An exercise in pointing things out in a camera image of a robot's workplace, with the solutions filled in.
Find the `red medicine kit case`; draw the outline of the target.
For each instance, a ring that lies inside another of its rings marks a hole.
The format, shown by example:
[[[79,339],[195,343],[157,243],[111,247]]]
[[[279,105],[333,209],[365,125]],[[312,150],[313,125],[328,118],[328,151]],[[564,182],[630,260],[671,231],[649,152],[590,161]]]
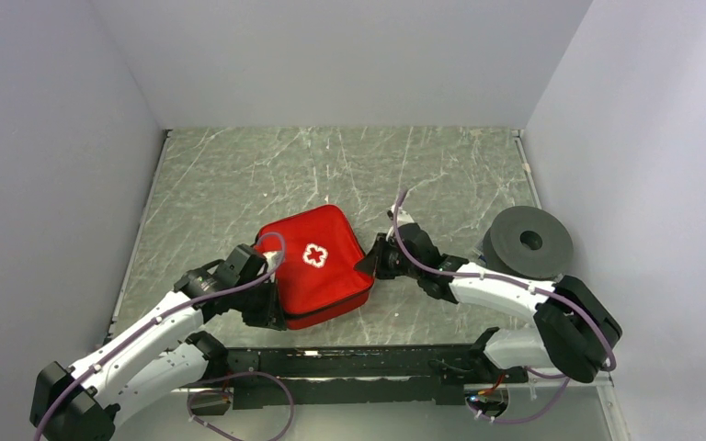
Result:
[[[263,226],[261,253],[282,249],[275,280],[287,328],[301,330],[351,312],[370,297],[374,278],[355,269],[365,257],[341,208],[326,204]]]

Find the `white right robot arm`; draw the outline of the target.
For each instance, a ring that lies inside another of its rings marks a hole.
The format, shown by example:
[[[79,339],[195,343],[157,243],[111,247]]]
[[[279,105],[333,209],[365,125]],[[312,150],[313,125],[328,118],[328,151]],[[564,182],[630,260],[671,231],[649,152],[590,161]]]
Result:
[[[473,375],[491,381],[512,368],[553,368],[589,383],[617,366],[622,329],[579,278],[514,277],[444,254],[416,223],[377,234],[355,268],[377,279],[410,277],[431,298],[520,318],[523,329],[490,327],[469,348]]]

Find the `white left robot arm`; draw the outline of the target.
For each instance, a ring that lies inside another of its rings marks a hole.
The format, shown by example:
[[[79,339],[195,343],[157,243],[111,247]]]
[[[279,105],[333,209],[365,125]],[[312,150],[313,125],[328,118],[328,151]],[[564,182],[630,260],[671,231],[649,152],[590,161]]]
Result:
[[[172,390],[213,386],[231,371],[229,350],[204,326],[229,311],[246,325],[282,330],[275,274],[285,244],[236,246],[225,259],[183,274],[141,319],[93,353],[37,376],[29,420],[36,440],[109,440]]]

